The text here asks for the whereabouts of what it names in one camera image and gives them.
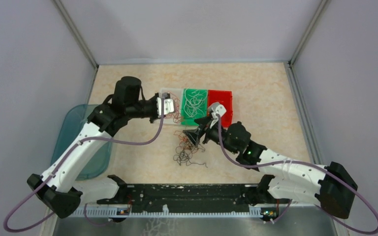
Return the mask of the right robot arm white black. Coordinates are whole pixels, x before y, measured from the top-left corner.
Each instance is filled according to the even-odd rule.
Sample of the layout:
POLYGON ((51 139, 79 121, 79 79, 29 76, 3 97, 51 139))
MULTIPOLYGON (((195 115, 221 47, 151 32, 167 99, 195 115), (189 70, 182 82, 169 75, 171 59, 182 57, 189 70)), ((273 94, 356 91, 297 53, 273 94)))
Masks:
POLYGON ((222 145, 237 157, 234 162, 269 177, 270 181, 258 188, 258 198, 269 203, 273 199, 292 199, 314 204, 332 216, 347 219, 358 186, 343 165, 331 162, 328 166, 302 164, 251 140, 251 134, 241 122, 227 129, 211 125, 210 118, 198 119, 196 129, 183 131, 197 146, 212 141, 222 145))

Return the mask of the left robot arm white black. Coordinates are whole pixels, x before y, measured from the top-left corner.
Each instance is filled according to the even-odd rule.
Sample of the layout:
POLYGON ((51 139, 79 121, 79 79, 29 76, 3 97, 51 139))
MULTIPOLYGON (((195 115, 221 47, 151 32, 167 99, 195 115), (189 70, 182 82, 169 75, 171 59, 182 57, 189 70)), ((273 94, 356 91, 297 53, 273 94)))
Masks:
POLYGON ((36 196, 59 218, 70 216, 79 206, 99 200, 123 203, 128 190, 120 178, 75 184, 83 168, 106 143, 113 142, 116 133, 133 118, 147 118, 150 123, 163 120, 174 111, 174 101, 168 93, 155 93, 150 99, 143 95, 141 80, 131 76, 116 82, 113 94, 94 108, 82 130, 58 160, 42 174, 32 174, 27 183, 36 196))

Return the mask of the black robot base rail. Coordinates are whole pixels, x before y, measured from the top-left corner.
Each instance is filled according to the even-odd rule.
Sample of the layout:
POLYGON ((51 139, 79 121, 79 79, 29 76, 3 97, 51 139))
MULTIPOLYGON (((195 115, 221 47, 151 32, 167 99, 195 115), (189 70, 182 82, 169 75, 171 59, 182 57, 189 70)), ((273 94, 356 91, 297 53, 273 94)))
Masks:
POLYGON ((288 203, 277 200, 258 184, 128 184, 100 205, 126 205, 132 213, 160 213, 167 206, 170 213, 248 212, 260 204, 288 203))

